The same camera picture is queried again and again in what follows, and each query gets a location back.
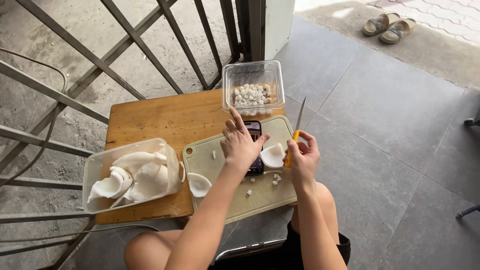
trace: clear plastic container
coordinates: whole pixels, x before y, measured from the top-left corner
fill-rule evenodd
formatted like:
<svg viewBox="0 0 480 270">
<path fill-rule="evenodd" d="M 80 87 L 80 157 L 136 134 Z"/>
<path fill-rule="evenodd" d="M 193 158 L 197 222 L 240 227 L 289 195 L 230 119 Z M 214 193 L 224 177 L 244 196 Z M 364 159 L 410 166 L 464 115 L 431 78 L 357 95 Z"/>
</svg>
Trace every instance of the clear plastic container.
<svg viewBox="0 0 480 270">
<path fill-rule="evenodd" d="M 89 214 L 97 214 L 105 211 L 110 211 L 114 209 L 119 209 L 127 206 L 136 205 L 142 202 L 130 203 L 128 205 L 121 205 L 117 207 L 110 208 L 115 199 L 112 198 L 97 198 L 87 203 L 88 196 L 92 190 L 93 184 L 97 181 L 101 181 L 104 178 L 110 177 L 110 167 L 112 163 L 118 158 L 135 152 L 148 152 L 154 153 L 158 152 L 162 147 L 160 144 L 165 144 L 166 157 L 167 157 L 167 168 L 168 168 L 168 188 L 164 194 L 159 194 L 148 200 L 150 201 L 157 198 L 164 197 L 169 194 L 173 194 L 180 191 L 181 188 L 181 179 L 180 179 L 180 163 L 177 158 L 175 150 L 169 146 L 166 141 L 162 138 L 155 138 L 150 140 L 145 140 L 141 142 L 136 142 L 129 145 L 120 146 L 113 148 L 107 151 L 100 153 L 95 153 L 87 158 L 85 162 L 84 170 L 84 186 L 83 186 L 83 206 L 84 211 Z"/>
<path fill-rule="evenodd" d="M 241 86 L 259 85 L 266 88 L 270 85 L 272 98 L 267 104 L 250 106 L 234 106 L 235 89 Z M 285 106 L 285 94 L 283 92 L 282 71 L 280 62 L 277 60 L 257 61 L 247 63 L 228 64 L 222 68 L 222 108 L 229 111 L 235 107 L 240 115 L 256 116 L 260 114 L 272 114 L 273 110 Z"/>
</svg>

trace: metal chair leg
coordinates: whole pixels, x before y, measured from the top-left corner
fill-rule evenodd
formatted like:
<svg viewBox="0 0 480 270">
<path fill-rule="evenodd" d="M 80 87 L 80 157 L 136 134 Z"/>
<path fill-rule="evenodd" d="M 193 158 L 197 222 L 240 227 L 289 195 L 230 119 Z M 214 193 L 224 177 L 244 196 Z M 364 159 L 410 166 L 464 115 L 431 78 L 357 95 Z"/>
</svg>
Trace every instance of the metal chair leg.
<svg viewBox="0 0 480 270">
<path fill-rule="evenodd" d="M 474 207 L 468 208 L 467 210 L 458 213 L 455 217 L 458 218 L 458 219 L 460 219 L 460 218 L 462 218 L 463 216 L 468 215 L 468 214 L 470 214 L 471 212 L 475 212 L 475 211 L 480 212 L 480 205 L 475 205 Z"/>
</svg>

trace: yellow knife handle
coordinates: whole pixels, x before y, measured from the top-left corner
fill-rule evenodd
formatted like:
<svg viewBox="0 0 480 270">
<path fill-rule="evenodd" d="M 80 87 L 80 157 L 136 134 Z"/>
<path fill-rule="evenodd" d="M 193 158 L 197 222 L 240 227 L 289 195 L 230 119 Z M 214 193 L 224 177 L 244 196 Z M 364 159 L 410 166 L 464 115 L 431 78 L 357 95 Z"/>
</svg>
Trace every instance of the yellow knife handle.
<svg viewBox="0 0 480 270">
<path fill-rule="evenodd" d="M 300 135 L 300 130 L 296 130 L 296 131 L 293 133 L 292 139 L 293 139 L 295 142 L 298 142 L 298 141 L 299 141 L 299 135 Z M 287 167 L 287 168 L 290 168 L 290 157 L 291 157 L 291 154 L 290 154 L 290 152 L 288 152 L 288 154 L 287 154 L 287 159 L 285 160 L 285 167 Z"/>
</svg>

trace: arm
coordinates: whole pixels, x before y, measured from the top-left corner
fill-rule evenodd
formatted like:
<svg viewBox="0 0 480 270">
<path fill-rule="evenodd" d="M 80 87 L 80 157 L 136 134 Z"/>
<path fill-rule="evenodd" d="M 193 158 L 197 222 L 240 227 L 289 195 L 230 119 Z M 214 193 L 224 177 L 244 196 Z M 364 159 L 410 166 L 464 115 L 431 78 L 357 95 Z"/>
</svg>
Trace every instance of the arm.
<svg viewBox="0 0 480 270">
<path fill-rule="evenodd" d="M 292 139 L 287 145 L 291 153 L 292 183 L 298 200 L 303 266 L 306 270 L 347 269 L 315 197 L 314 175 L 320 158 L 315 137 L 304 131 L 300 131 L 300 137 L 308 145 L 295 143 Z"/>
<path fill-rule="evenodd" d="M 235 123 L 226 122 L 228 129 L 222 132 L 226 140 L 220 142 L 225 165 L 185 226 L 168 258 L 166 270 L 207 269 L 218 248 L 235 189 L 270 137 L 263 135 L 253 142 L 238 112 L 231 109 L 230 113 Z"/>
</svg>

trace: gray tile floor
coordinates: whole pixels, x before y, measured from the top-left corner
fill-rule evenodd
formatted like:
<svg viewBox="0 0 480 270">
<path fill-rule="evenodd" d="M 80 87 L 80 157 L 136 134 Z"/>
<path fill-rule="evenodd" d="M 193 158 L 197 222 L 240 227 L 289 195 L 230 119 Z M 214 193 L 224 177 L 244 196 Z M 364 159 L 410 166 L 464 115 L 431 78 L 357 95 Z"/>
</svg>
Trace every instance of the gray tile floor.
<svg viewBox="0 0 480 270">
<path fill-rule="evenodd" d="M 300 126 L 319 142 L 315 178 L 351 239 L 349 269 L 478 269 L 480 213 L 455 214 L 480 203 L 480 128 L 463 125 L 480 96 L 299 18 L 276 58 L 292 125 L 308 96 Z M 291 214 L 227 225 L 218 252 L 286 237 Z M 63 269 L 124 269 L 125 243 L 140 231 L 94 234 Z"/>
</svg>

